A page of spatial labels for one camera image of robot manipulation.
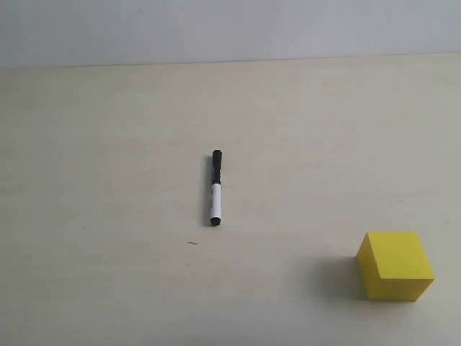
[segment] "whiteboard marker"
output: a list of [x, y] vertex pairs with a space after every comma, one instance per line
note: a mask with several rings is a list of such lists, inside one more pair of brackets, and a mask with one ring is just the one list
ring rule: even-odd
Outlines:
[[212, 155], [213, 175], [211, 180], [211, 219], [213, 226], [221, 223], [221, 150], [214, 150]]

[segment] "white wall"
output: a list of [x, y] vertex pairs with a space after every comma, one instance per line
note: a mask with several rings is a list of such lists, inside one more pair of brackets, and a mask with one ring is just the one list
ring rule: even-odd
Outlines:
[[1, 0], [0, 68], [461, 50], [458, 0]]

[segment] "yellow cube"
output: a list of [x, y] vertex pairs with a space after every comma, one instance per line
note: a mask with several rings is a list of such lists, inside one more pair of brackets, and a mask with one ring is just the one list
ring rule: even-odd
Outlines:
[[357, 252], [371, 301], [415, 301], [434, 273], [415, 232], [369, 232]]

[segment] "table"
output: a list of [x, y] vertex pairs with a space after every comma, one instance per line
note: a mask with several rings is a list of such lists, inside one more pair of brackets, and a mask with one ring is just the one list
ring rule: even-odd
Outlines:
[[[461, 54], [0, 71], [1, 343], [458, 345], [460, 95]], [[367, 231], [419, 232], [418, 302], [364, 300]]]

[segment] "wooden surface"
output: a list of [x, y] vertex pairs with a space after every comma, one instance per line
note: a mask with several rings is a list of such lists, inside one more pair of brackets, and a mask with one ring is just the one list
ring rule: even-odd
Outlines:
[[[0, 71], [1, 343], [460, 344], [460, 95], [459, 54]], [[363, 300], [367, 231], [420, 301]]]

